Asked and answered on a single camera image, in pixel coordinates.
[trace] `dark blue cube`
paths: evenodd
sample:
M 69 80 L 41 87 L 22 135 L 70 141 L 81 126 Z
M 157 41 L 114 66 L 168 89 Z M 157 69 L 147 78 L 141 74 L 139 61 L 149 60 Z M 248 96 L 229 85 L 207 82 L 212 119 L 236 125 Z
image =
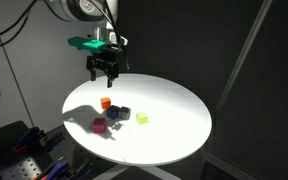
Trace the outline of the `dark blue cube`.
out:
M 106 116 L 110 119 L 116 119 L 118 116 L 118 112 L 120 111 L 120 107 L 112 105 L 106 111 Z

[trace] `purple cube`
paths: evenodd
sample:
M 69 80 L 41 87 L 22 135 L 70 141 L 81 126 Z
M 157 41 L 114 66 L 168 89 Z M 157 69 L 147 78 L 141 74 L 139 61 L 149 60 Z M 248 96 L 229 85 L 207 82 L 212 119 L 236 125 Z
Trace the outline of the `purple cube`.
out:
M 95 118 L 91 128 L 93 133 L 105 133 L 106 129 L 105 118 Z

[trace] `white tabletop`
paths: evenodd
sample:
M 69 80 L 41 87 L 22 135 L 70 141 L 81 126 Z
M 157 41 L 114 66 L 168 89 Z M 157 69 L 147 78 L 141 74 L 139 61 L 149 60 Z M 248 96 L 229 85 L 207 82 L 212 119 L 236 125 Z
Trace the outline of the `white tabletop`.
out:
M 101 98 L 131 109 L 129 120 L 107 118 L 105 134 L 90 130 L 93 120 L 106 117 Z M 148 123 L 139 125 L 136 113 L 144 111 Z M 211 132 L 211 116 L 204 103 L 183 86 L 159 77 L 120 74 L 107 88 L 107 77 L 88 81 L 67 97 L 64 125 L 70 135 L 91 153 L 125 165 L 156 166 L 193 154 Z

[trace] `small cube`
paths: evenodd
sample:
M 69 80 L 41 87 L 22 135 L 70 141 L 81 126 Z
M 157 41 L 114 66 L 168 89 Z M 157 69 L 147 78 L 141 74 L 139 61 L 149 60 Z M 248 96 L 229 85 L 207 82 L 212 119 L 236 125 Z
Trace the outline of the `small cube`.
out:
M 105 118 L 95 118 L 92 124 L 93 133 L 105 133 L 106 121 Z
M 123 120 L 128 120 L 131 115 L 131 109 L 128 107 L 122 106 L 121 109 L 118 111 L 118 118 Z
M 112 105 L 106 110 L 106 116 L 114 120 L 117 118 L 119 110 L 120 107 Z
M 146 124 L 148 123 L 148 116 L 145 112 L 138 112 L 136 113 L 136 121 L 138 124 Z
M 111 107 L 111 100 L 109 97 L 101 98 L 102 109 Z

